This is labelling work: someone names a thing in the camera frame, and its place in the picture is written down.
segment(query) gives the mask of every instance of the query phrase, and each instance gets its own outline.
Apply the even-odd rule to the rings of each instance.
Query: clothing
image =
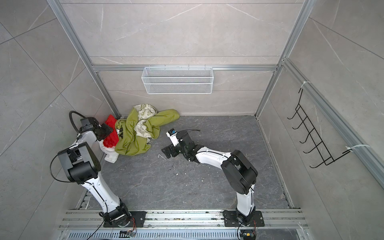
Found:
[[[148,133],[151,138],[158,138],[160,126],[173,122],[179,117],[179,113],[174,109],[161,111],[148,118],[143,124],[143,126],[145,126],[145,132]],[[116,121],[115,127],[119,130],[119,142],[115,147],[117,153],[134,156],[148,151],[151,147],[147,144],[147,138],[136,135],[134,129],[138,122],[139,112],[135,108],[132,109],[127,119],[119,119]]]
[[[104,146],[104,143],[103,143],[104,141],[105,139],[99,141],[100,149],[107,154],[104,159],[105,161],[114,163],[118,159],[119,154],[115,151],[114,147]]]
[[[117,142],[119,141],[119,137],[118,137],[118,134],[116,132],[116,128],[115,128],[115,123],[116,123],[116,119],[112,116],[112,115],[109,115],[107,120],[105,121],[105,124],[107,124],[108,126],[110,126],[111,128],[113,128],[113,132],[111,132],[105,139],[104,139],[104,146],[106,147],[114,147],[116,146]]]
[[[134,130],[136,131],[136,135],[147,138],[147,143],[148,143],[149,142],[148,137],[152,137],[152,136],[147,131],[147,126],[145,126],[145,123],[147,122],[148,118],[157,114],[156,109],[149,104],[140,104],[140,105],[133,106],[133,108],[137,111],[138,120],[139,120],[139,122],[136,124],[134,128]]]

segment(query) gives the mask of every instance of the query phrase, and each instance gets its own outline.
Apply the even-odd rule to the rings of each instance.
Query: aluminum rail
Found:
[[[146,211],[143,228],[140,229],[237,229],[225,227],[222,209],[197,210],[138,210]],[[272,228],[308,228],[300,209],[260,209],[263,214],[266,229]],[[103,219],[97,210],[68,210],[63,216],[59,230],[91,230],[96,229]]]
[[[293,49],[301,31],[304,28],[304,25],[307,22],[307,19],[310,15],[315,3],[316,3],[316,0],[306,0],[303,3],[303,7],[301,8],[301,11],[299,13],[299,16],[297,17],[296,23],[293,26],[291,35],[289,36],[288,41],[284,47],[283,53],[280,56],[279,62],[277,64],[278,65],[277,71],[272,75],[272,77],[268,83],[268,86],[267,86],[266,90],[264,91],[264,95],[263,95],[263,97],[259,103],[259,106],[257,107],[257,110],[255,112],[255,116],[257,118],[260,117],[260,114],[263,111],[266,102],[268,101],[268,98],[269,98],[269,96],[270,96],[270,94],[271,94],[271,92],[272,92],[272,90],[273,90],[273,88],[277,82],[277,79],[280,76],[281,65],[282,65],[284,58],[289,57],[290,53],[292,52],[292,49]]]
[[[145,67],[211,67],[215,71],[276,71],[277,65],[255,64],[255,65],[93,65],[94,71],[143,71]]]
[[[283,66],[300,85],[304,81],[309,81],[289,59],[284,59]],[[363,138],[356,133],[312,83],[304,84],[303,89],[350,147],[366,144]],[[354,148],[353,152],[384,189],[384,164],[376,153],[371,148],[364,146]]]
[[[61,3],[59,2],[59,0],[47,0],[47,1],[48,1],[48,4],[51,6],[52,11],[55,13],[57,19],[59,20],[60,24],[62,25],[68,38],[70,39],[72,45],[76,49],[78,55],[83,61],[85,67],[89,71],[91,77],[95,81],[97,87],[99,88],[106,102],[111,108],[115,118],[119,119],[121,116],[119,113],[119,110],[117,109],[116,104],[114,103],[111,95],[109,94],[109,91],[107,90],[103,81],[101,80],[101,77],[95,71],[93,71],[91,59],[89,58],[89,55],[87,54],[85,48],[83,47],[78,36],[76,35],[74,28],[70,23],[67,15],[65,14]]]

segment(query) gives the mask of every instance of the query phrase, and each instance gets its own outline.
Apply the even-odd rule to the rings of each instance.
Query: red cloth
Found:
[[[111,132],[111,134],[108,135],[106,139],[104,139],[103,144],[106,147],[114,147],[119,141],[118,133],[116,132],[115,128],[116,121],[117,120],[112,115],[109,115],[108,119],[105,121],[105,124],[113,128],[113,132]]]

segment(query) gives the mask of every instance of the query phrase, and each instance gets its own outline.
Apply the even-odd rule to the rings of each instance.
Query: white wire basket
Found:
[[[214,72],[204,66],[146,67],[141,76],[148,94],[212,93]]]

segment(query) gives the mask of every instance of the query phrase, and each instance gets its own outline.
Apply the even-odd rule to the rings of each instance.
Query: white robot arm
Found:
[[[162,152],[167,158],[183,154],[188,161],[205,163],[224,171],[230,185],[237,192],[237,218],[243,225],[253,222],[255,205],[253,202],[253,187],[258,175],[256,169],[247,158],[238,150],[219,152],[203,145],[196,145],[188,135],[189,131],[180,132],[171,129],[167,132],[172,144],[163,148]]]
[[[80,130],[73,123],[72,113],[83,117]],[[100,172],[100,162],[91,149],[94,144],[99,147],[96,141],[105,139],[113,129],[106,124],[100,126],[95,118],[86,118],[75,111],[70,112],[70,120],[78,136],[73,145],[57,154],[68,180],[81,184],[92,193],[103,209],[100,216],[105,226],[127,226],[131,221],[131,213],[105,183]]]

